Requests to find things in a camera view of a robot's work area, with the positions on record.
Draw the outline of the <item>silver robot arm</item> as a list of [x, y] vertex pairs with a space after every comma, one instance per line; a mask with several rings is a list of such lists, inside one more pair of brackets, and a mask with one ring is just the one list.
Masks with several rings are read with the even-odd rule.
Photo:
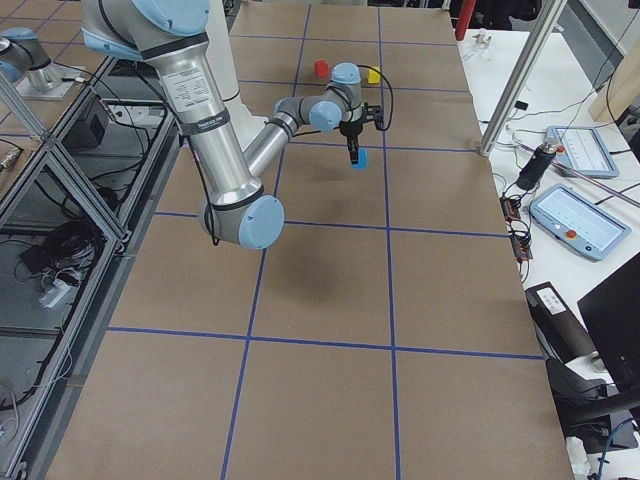
[[74, 82], [72, 74], [51, 59], [26, 27], [1, 32], [1, 74], [27, 100], [61, 101]]
[[280, 236], [285, 214], [265, 194], [262, 173], [304, 125], [321, 132], [342, 123], [362, 129], [360, 70], [340, 63], [323, 94], [279, 101], [243, 147], [207, 58], [213, 11], [208, 1], [86, 1], [82, 32], [88, 48], [155, 69], [204, 175], [204, 230], [214, 241], [265, 249]]

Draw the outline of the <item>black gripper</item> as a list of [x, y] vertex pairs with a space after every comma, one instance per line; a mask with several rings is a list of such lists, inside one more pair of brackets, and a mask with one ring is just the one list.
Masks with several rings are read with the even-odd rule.
[[350, 162], [352, 164], [359, 163], [359, 141], [358, 136], [363, 131], [361, 122], [341, 122], [339, 124], [340, 133], [347, 139], [347, 148], [349, 152]]

